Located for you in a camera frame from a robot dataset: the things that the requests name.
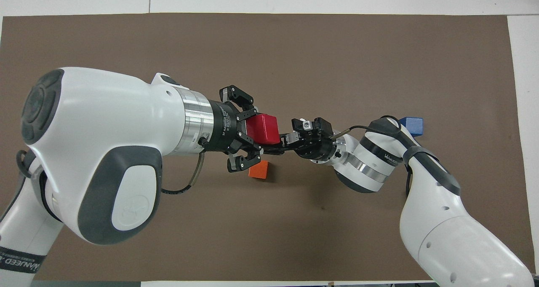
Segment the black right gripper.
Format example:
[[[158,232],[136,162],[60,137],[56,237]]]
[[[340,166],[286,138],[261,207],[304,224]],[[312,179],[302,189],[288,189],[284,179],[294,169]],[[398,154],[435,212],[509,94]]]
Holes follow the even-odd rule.
[[[313,121],[293,118],[291,125],[299,137],[299,145],[278,143],[261,145],[264,154],[282,155],[285,151],[295,151],[301,158],[314,161],[327,161],[336,151],[336,141],[331,123],[318,117]]]

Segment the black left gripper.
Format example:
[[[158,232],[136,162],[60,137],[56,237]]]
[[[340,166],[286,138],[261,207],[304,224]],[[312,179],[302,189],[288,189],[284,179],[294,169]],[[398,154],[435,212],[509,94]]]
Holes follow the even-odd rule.
[[[205,150],[229,153],[228,172],[240,172],[261,161],[262,147],[258,143],[236,139],[237,120],[246,120],[259,112],[253,105],[253,97],[234,85],[220,89],[219,96],[221,102],[209,101],[213,112],[213,130]],[[240,150],[246,151],[247,156],[238,155]]]

